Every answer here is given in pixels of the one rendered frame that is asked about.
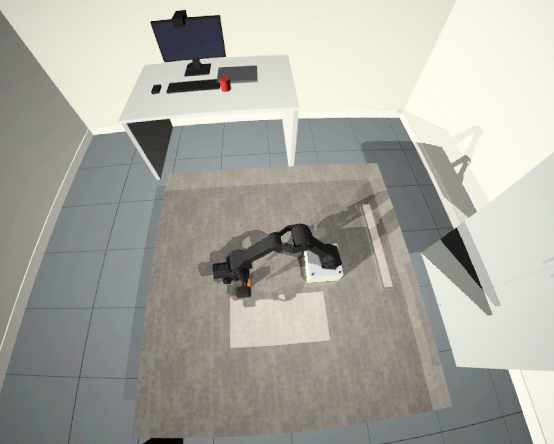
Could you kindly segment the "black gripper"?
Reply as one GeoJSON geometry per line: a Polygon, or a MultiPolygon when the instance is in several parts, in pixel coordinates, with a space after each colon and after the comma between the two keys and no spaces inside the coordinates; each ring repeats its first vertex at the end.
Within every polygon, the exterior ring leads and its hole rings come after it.
{"type": "Polygon", "coordinates": [[[247,279],[249,279],[249,269],[248,269],[248,272],[247,274],[245,274],[244,276],[235,276],[238,278],[238,280],[241,281],[241,285],[242,287],[237,287],[236,288],[236,297],[237,298],[249,298],[251,296],[251,288],[249,286],[247,286],[247,279]],[[244,283],[245,283],[245,287],[244,287],[244,283]]]}

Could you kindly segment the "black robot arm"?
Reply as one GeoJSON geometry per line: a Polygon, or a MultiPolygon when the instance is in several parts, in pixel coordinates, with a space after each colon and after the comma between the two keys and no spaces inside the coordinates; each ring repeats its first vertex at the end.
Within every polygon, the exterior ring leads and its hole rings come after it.
{"type": "Polygon", "coordinates": [[[237,276],[244,276],[248,269],[252,269],[252,262],[273,252],[283,250],[289,253],[311,251],[319,256],[320,263],[324,269],[336,270],[342,265],[337,246],[325,245],[315,238],[309,227],[305,224],[288,225],[279,232],[273,232],[265,239],[252,245],[245,250],[235,250],[226,257],[227,263],[214,263],[212,271],[214,279],[222,278],[224,284],[231,284],[233,280],[238,281],[237,276]],[[294,247],[282,244],[281,236],[291,231],[294,247]],[[226,280],[226,281],[225,281],[226,280]]]}

